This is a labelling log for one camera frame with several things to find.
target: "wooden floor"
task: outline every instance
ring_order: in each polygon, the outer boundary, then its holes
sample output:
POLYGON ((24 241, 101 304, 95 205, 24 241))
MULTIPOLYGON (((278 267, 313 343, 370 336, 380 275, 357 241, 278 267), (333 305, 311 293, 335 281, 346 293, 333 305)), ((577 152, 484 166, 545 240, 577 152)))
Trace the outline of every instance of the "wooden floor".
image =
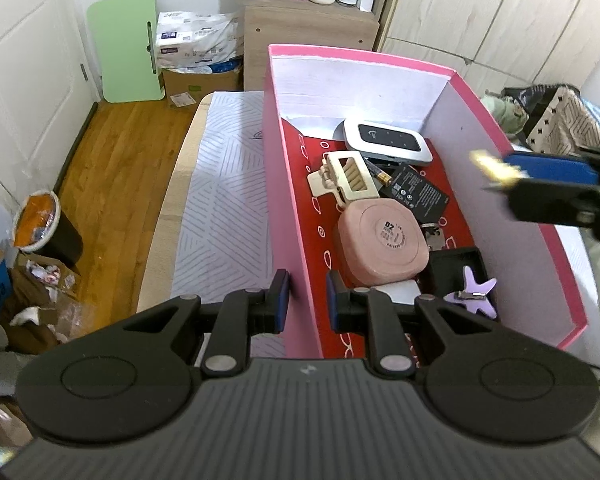
POLYGON ((101 102, 72 159, 62 210, 84 241, 78 299, 91 332, 136 311, 171 172, 193 117, 163 101, 101 102))

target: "yellow object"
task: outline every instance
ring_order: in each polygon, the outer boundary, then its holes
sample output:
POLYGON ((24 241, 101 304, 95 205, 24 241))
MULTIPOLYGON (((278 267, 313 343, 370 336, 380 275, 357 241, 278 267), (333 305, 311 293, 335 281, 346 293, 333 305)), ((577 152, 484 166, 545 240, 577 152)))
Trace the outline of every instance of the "yellow object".
POLYGON ((484 150, 470 152, 469 158, 489 180, 502 187, 512 187, 521 178, 528 178, 528 174, 519 167, 502 162, 484 150))

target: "red patterned paper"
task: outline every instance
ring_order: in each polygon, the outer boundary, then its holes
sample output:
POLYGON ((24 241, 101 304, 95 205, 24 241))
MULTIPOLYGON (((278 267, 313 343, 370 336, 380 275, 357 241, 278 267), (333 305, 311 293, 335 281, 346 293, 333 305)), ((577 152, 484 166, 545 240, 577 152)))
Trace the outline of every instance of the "red patterned paper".
MULTIPOLYGON (((337 207, 335 198, 330 194, 314 198, 306 180, 309 173, 320 168, 325 152, 346 150, 347 147, 340 140, 305 137, 285 120, 282 120, 282 126, 291 178, 294 183, 302 244, 304 245, 311 294, 314 298, 315 319, 318 325, 322 354, 325 358, 362 357, 365 349, 364 341, 360 336, 355 334, 338 335, 331 331, 326 304, 327 271, 342 268, 333 242, 333 232, 341 211, 337 207)), ((430 166, 422 169, 420 174, 426 176, 432 184, 449 195, 449 204, 446 206, 444 216, 440 219, 440 225, 446 236, 446 246, 449 249, 471 247, 474 245, 474 239, 458 207, 458 202, 453 196, 442 162, 429 140, 427 140, 427 144, 433 154, 433 162, 430 166)), ((343 279, 347 286, 352 285, 344 274, 343 279)))

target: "green board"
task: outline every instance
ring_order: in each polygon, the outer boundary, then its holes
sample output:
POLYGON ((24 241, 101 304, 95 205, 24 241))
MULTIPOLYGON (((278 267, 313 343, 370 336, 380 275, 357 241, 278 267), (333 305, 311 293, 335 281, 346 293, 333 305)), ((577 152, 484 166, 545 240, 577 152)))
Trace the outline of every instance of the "green board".
POLYGON ((155 0, 101 0, 87 22, 102 69, 102 93, 110 103, 164 97, 153 56, 155 0))

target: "pink round case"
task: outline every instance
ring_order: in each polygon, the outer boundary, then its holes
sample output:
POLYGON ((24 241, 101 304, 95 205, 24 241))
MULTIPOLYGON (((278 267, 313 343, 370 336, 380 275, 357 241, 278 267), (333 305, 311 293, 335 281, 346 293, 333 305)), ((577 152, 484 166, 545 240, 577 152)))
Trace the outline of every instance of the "pink round case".
POLYGON ((337 250, 357 285, 409 280, 429 261, 429 248, 413 213, 391 198, 352 202, 335 231, 337 250))

